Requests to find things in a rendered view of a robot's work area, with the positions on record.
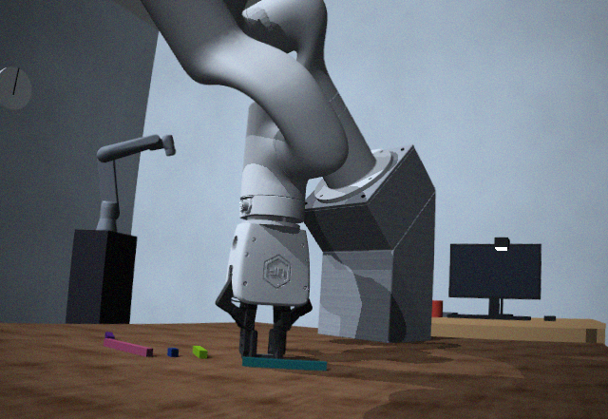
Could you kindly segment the lime green rod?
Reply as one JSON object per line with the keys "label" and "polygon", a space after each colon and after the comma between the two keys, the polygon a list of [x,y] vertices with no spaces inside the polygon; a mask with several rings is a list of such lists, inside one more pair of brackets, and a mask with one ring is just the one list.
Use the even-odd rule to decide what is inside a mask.
{"label": "lime green rod", "polygon": [[207,352],[203,347],[201,346],[193,346],[193,354],[195,356],[197,356],[198,358],[206,358],[207,359]]}

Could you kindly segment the turquoise rod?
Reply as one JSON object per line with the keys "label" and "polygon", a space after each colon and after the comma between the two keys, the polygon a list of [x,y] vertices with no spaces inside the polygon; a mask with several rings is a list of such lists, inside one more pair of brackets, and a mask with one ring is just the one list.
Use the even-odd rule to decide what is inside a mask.
{"label": "turquoise rod", "polygon": [[310,371],[327,370],[326,361],[289,360],[257,357],[242,357],[242,366]]}

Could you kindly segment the pink rod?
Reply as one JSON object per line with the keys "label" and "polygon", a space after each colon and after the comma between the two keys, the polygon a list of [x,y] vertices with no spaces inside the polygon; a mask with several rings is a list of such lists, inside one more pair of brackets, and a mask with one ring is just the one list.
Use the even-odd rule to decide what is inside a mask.
{"label": "pink rod", "polygon": [[135,345],[135,344],[131,344],[131,343],[115,340],[115,339],[104,338],[104,346],[111,348],[111,349],[115,349],[115,350],[119,350],[119,351],[123,351],[123,352],[130,352],[130,353],[134,353],[134,354],[145,356],[145,357],[153,356],[152,348]]}

